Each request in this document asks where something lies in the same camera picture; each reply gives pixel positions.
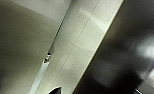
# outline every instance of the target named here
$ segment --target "wall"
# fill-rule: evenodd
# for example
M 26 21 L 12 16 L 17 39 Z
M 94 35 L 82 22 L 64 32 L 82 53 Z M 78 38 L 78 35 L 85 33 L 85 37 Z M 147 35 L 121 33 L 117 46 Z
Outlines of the wall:
M 70 1 L 0 0 L 0 94 L 29 93 Z
M 123 0 L 73 0 L 50 52 L 51 63 L 35 94 L 62 87 L 72 94 Z

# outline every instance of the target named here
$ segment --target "small object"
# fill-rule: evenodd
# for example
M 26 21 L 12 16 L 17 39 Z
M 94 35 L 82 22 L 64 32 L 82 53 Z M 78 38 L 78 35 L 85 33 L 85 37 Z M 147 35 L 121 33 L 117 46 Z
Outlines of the small object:
M 47 56 L 45 57 L 44 63 L 47 63 L 50 61 L 50 56 L 51 56 L 51 54 L 48 53 Z
M 61 87 L 55 88 L 49 94 L 61 94 Z

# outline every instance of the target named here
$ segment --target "white wall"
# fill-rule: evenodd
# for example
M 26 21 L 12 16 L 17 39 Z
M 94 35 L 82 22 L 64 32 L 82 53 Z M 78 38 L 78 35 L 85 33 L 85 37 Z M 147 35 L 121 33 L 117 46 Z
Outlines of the white wall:
M 51 48 L 51 63 L 35 94 L 62 87 L 72 94 L 123 0 L 73 0 Z

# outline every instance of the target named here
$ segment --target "metal panel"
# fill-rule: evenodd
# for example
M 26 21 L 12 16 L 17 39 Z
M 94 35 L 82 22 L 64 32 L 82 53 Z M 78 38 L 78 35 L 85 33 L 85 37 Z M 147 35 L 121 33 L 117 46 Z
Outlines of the metal panel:
M 47 5 L 39 2 L 38 7 Z M 70 0 L 60 2 L 53 2 L 52 13 L 57 16 L 53 19 L 35 7 L 0 0 L 0 94 L 28 94 L 70 4 Z
M 73 94 L 132 94 L 153 68 L 154 1 L 125 0 Z

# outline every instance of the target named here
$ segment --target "stainless steel surface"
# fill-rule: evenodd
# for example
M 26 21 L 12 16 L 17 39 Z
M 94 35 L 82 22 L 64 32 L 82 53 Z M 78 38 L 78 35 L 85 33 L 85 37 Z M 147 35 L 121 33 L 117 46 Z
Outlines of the stainless steel surface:
M 0 0 L 0 94 L 28 94 L 70 0 L 11 1 Z
M 153 68 L 154 0 L 125 0 L 73 94 L 131 94 Z

